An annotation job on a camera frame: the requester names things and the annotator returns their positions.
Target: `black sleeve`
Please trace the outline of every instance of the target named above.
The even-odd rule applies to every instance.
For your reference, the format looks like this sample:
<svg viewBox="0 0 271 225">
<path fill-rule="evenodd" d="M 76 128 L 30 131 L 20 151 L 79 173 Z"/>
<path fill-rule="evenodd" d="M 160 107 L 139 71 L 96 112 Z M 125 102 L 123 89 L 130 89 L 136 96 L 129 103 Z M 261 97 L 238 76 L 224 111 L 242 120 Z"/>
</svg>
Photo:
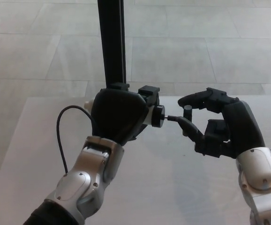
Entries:
<svg viewBox="0 0 271 225">
<path fill-rule="evenodd" d="M 78 222 L 57 203 L 44 201 L 24 225 L 78 225 Z"/>
</svg>

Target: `white component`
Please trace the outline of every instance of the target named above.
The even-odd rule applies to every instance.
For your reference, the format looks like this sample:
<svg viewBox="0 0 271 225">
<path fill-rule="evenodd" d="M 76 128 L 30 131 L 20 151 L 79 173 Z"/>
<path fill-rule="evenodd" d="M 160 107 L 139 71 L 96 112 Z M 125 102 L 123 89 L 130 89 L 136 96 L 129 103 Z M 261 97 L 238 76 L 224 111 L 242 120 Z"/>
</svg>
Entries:
<svg viewBox="0 0 271 225">
<path fill-rule="evenodd" d="M 237 158 L 239 185 L 247 205 L 251 208 L 250 224 L 271 225 L 271 150 L 252 150 L 240 154 Z"/>
<path fill-rule="evenodd" d="M 149 107 L 149 112 L 148 112 L 143 124 L 151 125 L 153 109 L 154 109 L 154 106 Z"/>
<path fill-rule="evenodd" d="M 92 111 L 92 107 L 93 107 L 93 103 L 94 103 L 95 99 L 92 99 L 91 101 L 85 102 L 84 103 L 84 109 L 86 109 L 87 111 L 89 111 L 89 113 L 91 113 Z"/>
<path fill-rule="evenodd" d="M 255 148 L 241 153 L 237 160 L 248 184 L 256 190 L 271 188 L 271 150 Z"/>
</svg>

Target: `small black cylinder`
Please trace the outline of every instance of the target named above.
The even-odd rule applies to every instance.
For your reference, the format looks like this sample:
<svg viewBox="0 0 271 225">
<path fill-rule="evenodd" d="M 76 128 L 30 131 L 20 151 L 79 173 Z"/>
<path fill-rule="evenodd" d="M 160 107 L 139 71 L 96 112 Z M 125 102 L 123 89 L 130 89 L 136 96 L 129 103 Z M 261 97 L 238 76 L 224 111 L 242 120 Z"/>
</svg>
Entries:
<svg viewBox="0 0 271 225">
<path fill-rule="evenodd" d="M 192 112 L 193 112 L 193 109 L 191 105 L 185 105 L 183 107 L 183 117 L 188 119 L 191 122 L 192 122 Z"/>
</svg>

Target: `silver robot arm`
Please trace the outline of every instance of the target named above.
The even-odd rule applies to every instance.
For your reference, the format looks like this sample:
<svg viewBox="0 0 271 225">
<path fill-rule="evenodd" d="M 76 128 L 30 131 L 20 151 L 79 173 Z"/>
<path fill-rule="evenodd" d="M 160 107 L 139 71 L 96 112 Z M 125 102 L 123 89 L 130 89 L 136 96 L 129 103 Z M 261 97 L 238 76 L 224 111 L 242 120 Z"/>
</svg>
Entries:
<svg viewBox="0 0 271 225">
<path fill-rule="evenodd" d="M 83 225 L 86 218 L 100 209 L 104 191 L 116 176 L 123 154 L 119 144 L 89 136 L 75 165 L 46 201 L 57 203 Z"/>
<path fill-rule="evenodd" d="M 195 151 L 203 155 L 236 159 L 239 185 L 251 208 L 251 225 L 271 225 L 271 150 L 266 148 L 261 130 L 249 107 L 226 92 L 207 88 L 178 101 L 183 117 L 176 121 L 183 134 L 195 142 Z M 205 134 L 191 122 L 192 109 L 222 113 L 223 120 L 209 120 Z"/>
<path fill-rule="evenodd" d="M 271 150 L 253 148 L 236 159 L 239 185 L 251 208 L 251 225 L 271 225 Z"/>
</svg>

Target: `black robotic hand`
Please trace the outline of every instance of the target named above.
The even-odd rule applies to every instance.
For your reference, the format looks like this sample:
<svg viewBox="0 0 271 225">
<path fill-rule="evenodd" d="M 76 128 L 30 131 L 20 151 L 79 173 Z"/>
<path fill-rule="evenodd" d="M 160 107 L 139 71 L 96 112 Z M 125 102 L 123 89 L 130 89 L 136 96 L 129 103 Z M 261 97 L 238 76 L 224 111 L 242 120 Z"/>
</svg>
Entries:
<svg viewBox="0 0 271 225">
<path fill-rule="evenodd" d="M 159 104 L 159 88 L 144 86 L 134 93 L 128 87 L 129 84 L 115 83 L 96 95 L 91 116 L 102 134 L 93 126 L 93 136 L 124 146 L 135 140 L 147 124 L 162 127 L 165 107 Z"/>
<path fill-rule="evenodd" d="M 184 108 L 183 117 L 168 116 L 179 123 L 184 135 L 195 142 L 195 151 L 203 155 L 237 158 L 241 153 L 265 147 L 262 133 L 249 105 L 226 92 L 207 88 L 206 91 L 185 96 L 178 101 Z M 223 120 L 209 120 L 203 135 L 192 123 L 192 109 L 222 113 Z"/>
</svg>

